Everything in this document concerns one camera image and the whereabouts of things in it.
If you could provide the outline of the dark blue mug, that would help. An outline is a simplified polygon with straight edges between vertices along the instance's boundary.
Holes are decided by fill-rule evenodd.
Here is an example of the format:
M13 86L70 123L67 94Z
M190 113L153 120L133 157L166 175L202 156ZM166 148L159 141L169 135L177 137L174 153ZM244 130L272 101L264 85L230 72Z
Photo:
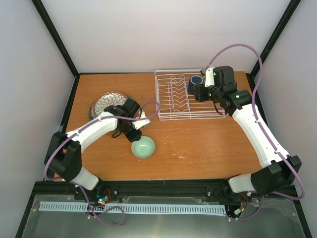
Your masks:
M188 87L187 91L190 95L194 95L194 86L203 84L204 85L204 79L199 75L193 75L190 77L188 81Z

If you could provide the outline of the floral patterned plate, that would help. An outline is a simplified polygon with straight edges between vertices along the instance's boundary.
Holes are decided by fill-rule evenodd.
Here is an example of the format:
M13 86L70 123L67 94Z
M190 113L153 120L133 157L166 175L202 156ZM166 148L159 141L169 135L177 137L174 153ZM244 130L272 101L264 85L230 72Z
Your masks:
M98 99L101 99L104 104L104 109L113 106L122 106L129 98L126 94L118 91L109 91L102 94Z

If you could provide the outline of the light green bowl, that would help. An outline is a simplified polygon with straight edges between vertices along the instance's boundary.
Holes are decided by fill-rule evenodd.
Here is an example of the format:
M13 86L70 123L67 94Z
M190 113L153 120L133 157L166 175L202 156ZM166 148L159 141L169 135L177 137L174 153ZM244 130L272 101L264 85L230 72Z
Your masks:
M151 156L154 153L155 148L154 141L147 136L141 136L140 140L134 141L131 144L132 154L141 159Z

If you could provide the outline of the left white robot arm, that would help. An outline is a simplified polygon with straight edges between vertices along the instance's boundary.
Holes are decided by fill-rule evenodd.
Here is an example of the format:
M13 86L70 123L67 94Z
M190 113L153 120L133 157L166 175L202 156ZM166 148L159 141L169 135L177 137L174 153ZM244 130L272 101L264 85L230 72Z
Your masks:
M140 105L128 98L122 105L109 105L85 125L62 133L53 134L45 158L44 177L52 171L65 181L85 188L85 193L91 199L99 199L103 187L98 184L99 177L82 165L82 153L91 144L109 132L124 134L129 142L141 139L140 128L151 121L146 117Z

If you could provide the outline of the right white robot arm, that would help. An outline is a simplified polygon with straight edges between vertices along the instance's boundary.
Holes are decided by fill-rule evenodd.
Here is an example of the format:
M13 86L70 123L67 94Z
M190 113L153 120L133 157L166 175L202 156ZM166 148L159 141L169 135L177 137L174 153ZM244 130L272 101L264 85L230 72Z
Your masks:
M242 128L256 155L261 169L251 174L231 177L228 184L234 193L277 193L291 185L302 165L298 156L291 156L276 140L260 115L252 95L238 90L234 70L229 66L209 67L205 81L193 87L196 101L212 101Z

